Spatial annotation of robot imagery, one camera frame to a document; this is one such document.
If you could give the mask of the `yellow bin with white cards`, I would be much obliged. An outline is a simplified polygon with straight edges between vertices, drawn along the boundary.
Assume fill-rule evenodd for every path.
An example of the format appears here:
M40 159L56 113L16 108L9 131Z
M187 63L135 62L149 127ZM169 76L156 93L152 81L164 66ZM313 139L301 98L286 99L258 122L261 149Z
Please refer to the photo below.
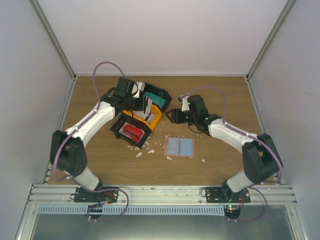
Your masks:
M160 108L153 103L151 104L151 108L148 113L131 112L128 110L124 110L122 111L122 113L146 124L152 131L155 129L160 118L163 116L163 113L161 112Z

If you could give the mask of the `black bin with red cards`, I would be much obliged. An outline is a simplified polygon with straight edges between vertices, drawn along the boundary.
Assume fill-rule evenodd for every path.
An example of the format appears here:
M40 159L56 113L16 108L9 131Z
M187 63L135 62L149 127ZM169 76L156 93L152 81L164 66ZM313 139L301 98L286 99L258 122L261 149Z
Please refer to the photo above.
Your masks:
M139 149L143 147L152 132L147 124L126 114L121 114L110 130L117 139L123 139Z

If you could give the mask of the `black bin with teal cards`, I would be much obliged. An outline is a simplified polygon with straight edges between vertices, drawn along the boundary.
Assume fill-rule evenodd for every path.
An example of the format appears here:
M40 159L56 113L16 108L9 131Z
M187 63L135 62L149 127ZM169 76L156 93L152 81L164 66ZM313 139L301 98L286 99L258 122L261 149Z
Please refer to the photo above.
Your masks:
M142 93L144 97L150 98L152 103L156 105L162 113L166 111L172 101L171 95L166 90L146 82L144 83Z

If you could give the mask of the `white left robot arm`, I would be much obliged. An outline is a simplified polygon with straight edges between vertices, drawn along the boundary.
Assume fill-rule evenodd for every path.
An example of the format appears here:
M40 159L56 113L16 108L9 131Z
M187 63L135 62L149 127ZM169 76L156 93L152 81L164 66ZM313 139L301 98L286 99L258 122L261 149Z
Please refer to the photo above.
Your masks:
M118 79L104 95L98 95L97 104L79 122L65 131L56 130L51 139L50 162L52 174L57 182L72 178L86 191L86 197L98 202L103 197L99 178L88 167L86 145L91 138L120 112L144 111L147 100L144 98L145 83L125 77Z

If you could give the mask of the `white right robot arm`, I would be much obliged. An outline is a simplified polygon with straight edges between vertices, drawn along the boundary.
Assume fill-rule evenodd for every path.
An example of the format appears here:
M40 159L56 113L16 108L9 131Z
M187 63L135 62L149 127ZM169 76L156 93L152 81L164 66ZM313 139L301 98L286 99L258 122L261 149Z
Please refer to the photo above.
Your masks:
M210 114L200 95L179 97L181 108L166 112L174 124L195 126L198 132L219 139L242 154L243 169L221 184L221 196L234 202L240 192L283 172L283 163L270 135L252 134L229 124L223 117Z

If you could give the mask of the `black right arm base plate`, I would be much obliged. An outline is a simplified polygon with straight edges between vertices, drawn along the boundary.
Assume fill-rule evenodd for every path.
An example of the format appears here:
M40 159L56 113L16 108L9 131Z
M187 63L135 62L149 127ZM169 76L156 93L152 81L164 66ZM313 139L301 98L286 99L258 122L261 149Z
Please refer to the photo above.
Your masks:
M206 198L207 203L242 204L251 202L250 194L247 189L234 193L225 190L221 186L207 186L200 190L200 195Z

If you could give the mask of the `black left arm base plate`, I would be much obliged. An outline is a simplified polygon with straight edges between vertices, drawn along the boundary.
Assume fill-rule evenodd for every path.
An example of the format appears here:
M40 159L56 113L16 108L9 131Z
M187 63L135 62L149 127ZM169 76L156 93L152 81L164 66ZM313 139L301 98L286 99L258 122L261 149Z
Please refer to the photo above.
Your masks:
M118 201L119 188L102 186L99 191L91 192L77 187L75 193L72 193L69 198L75 203L96 203L96 204L111 204Z

